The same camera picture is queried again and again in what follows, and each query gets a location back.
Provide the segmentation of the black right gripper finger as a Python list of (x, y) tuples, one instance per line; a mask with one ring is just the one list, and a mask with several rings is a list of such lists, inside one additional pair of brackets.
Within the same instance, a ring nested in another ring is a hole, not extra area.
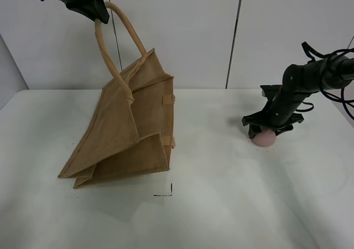
[(262, 133), (261, 126), (258, 126), (256, 124), (249, 125), (248, 136), (250, 139), (253, 139), (256, 135), (260, 133)]
[(289, 132), (292, 131), (294, 129), (292, 124), (287, 124), (287, 125), (282, 125), (282, 126), (276, 126), (273, 128), (273, 131), (275, 133), (276, 136), (285, 133), (285, 132)]

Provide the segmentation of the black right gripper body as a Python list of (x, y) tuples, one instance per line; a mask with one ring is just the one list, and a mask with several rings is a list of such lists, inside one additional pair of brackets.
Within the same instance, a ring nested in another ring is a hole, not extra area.
[(304, 94), (284, 91), (263, 91), (267, 99), (266, 105), (259, 112), (244, 116), (242, 124), (257, 125), (269, 128), (281, 128), (293, 123), (302, 123), (301, 113), (295, 113), (296, 109), (304, 101)]

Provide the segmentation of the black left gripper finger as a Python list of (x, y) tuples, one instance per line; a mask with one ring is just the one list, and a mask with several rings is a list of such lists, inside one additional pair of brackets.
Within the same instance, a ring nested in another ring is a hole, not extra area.
[(92, 1), (90, 3), (85, 3), (79, 6), (79, 11), (92, 21), (98, 19), (102, 23), (107, 24), (110, 19), (110, 15), (104, 1)]

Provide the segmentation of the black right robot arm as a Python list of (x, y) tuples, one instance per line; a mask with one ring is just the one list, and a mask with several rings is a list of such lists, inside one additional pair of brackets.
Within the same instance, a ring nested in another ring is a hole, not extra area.
[(262, 85), (262, 95), (267, 98), (263, 109), (242, 118), (249, 126), (248, 136), (253, 139), (263, 130), (272, 130), (276, 136), (293, 130), (293, 124), (302, 123), (298, 107), (310, 95), (321, 90), (337, 90), (353, 80), (353, 59), (334, 56), (305, 65), (291, 64), (283, 74), (281, 85)]

